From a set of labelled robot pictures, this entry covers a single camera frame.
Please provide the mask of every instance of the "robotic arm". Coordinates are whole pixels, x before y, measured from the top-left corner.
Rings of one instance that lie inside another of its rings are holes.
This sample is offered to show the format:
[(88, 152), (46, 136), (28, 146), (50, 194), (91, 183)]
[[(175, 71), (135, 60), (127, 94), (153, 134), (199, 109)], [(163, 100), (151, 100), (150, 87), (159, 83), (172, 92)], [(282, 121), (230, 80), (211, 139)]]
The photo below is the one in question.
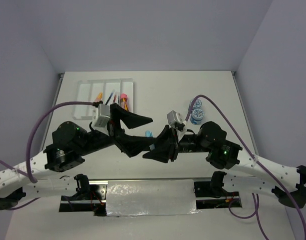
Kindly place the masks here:
[(93, 111), (90, 132), (73, 122), (64, 122), (52, 133), (53, 144), (30, 159), (31, 172), (37, 183), (30, 183), (26, 176), (19, 173), (19, 170), (26, 172), (25, 162), (14, 166), (13, 170), (0, 171), (0, 210), (14, 207), (23, 197), (82, 196), (89, 193), (92, 189), (85, 175), (47, 178), (77, 167), (85, 161), (83, 156), (111, 145), (116, 145), (130, 158), (147, 151), (143, 158), (162, 163), (168, 163), (169, 160), (173, 162), (181, 153), (209, 153), (206, 161), (215, 168), (250, 175), (239, 177), (224, 171), (214, 172), (210, 183), (214, 196), (238, 191), (275, 195), (281, 204), (294, 207), (280, 186), (257, 164), (260, 161), (286, 186), (299, 207), (304, 207), (305, 166), (284, 166), (260, 156), (253, 160), (238, 144), (226, 140), (227, 133), (212, 121), (203, 124), (197, 134), (186, 134), (186, 124), (179, 113), (172, 111), (167, 118), (169, 125), (164, 127), (158, 137), (130, 136), (121, 128), (120, 121), (133, 129), (153, 120), (125, 111), (116, 103), (107, 106), (100, 102)]

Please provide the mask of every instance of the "red wire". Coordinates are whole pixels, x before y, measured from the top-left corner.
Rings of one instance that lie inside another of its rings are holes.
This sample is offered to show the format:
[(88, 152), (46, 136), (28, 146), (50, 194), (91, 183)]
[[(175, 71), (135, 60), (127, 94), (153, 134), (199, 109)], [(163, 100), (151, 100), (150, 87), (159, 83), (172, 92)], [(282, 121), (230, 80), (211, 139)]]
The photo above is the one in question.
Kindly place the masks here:
[(93, 205), (92, 205), (92, 193), (91, 193), (91, 209), (92, 209), (92, 211), (94, 211), (93, 210)]
[(104, 205), (104, 203), (102, 203), (102, 201), (97, 197), (97, 195), (95, 194), (95, 192), (92, 192), (94, 194), (94, 196), (97, 198), (97, 200), (99, 200), (99, 202), (101, 203), (101, 205)]

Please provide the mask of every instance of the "pink cap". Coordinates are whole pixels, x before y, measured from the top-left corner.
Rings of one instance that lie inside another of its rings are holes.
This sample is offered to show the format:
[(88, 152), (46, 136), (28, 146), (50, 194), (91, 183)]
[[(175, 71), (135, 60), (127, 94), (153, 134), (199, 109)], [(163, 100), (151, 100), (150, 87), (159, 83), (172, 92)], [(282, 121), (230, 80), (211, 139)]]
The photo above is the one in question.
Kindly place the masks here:
[(127, 99), (127, 95), (122, 93), (121, 96), (120, 96), (120, 99)]

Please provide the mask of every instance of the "white wall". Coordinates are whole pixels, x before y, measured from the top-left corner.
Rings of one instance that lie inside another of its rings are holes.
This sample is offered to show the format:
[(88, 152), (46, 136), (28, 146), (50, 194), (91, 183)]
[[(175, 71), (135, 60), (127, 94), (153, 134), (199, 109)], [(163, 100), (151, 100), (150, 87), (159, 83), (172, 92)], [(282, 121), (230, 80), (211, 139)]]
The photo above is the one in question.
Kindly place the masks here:
[(236, 70), (272, 0), (16, 0), (58, 72)]
[[(260, 154), (306, 165), (306, 0), (273, 1), (237, 82)], [(288, 215), (296, 238), (304, 239), (297, 212)]]
[[(57, 74), (12, 1), (0, 0), (0, 159), (24, 161), (25, 145), (37, 118), (51, 106)], [(34, 140), (38, 151), (43, 128)], [(0, 240), (11, 211), (0, 211)]]

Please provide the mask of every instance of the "white table surface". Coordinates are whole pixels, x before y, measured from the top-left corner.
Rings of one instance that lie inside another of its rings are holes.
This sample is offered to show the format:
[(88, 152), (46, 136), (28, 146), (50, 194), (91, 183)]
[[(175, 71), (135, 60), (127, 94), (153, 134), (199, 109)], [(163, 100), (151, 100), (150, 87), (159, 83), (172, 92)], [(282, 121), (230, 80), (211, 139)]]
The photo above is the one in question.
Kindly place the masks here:
[[(114, 78), (134, 79), (134, 110), (154, 122), (127, 130), (129, 135), (144, 136), (151, 130), (157, 136), (167, 124), (166, 114), (175, 110), (187, 113), (189, 101), (198, 94), (209, 96), (231, 121), (251, 150), (254, 146), (246, 124), (237, 89), (230, 71), (115, 71), (66, 72), (56, 103), (74, 101), (77, 82)], [(227, 131), (227, 139), (239, 143), (217, 111), (203, 100), (206, 121), (214, 121)], [(88, 129), (89, 121), (73, 120), (72, 107), (53, 114), (45, 146), (51, 133), (62, 122), (73, 121)], [(189, 125), (195, 132), (199, 126)], [(115, 146), (85, 156), (85, 163), (66, 171), (90, 179), (194, 178), (211, 177), (216, 171), (205, 161), (204, 153), (180, 154), (168, 164), (141, 155), (128, 158)], [(94, 217), (89, 212), (59, 213), (60, 197), (46, 197), (14, 211), (6, 239), (264, 239), (256, 219), (240, 220), (227, 209), (204, 209), (201, 213), (181, 216)], [(269, 197), (261, 197), (260, 218), (270, 239), (293, 240), (294, 235), (285, 208)], [(242, 198), (244, 208), (234, 209), (247, 215), (253, 211), (249, 195)]]

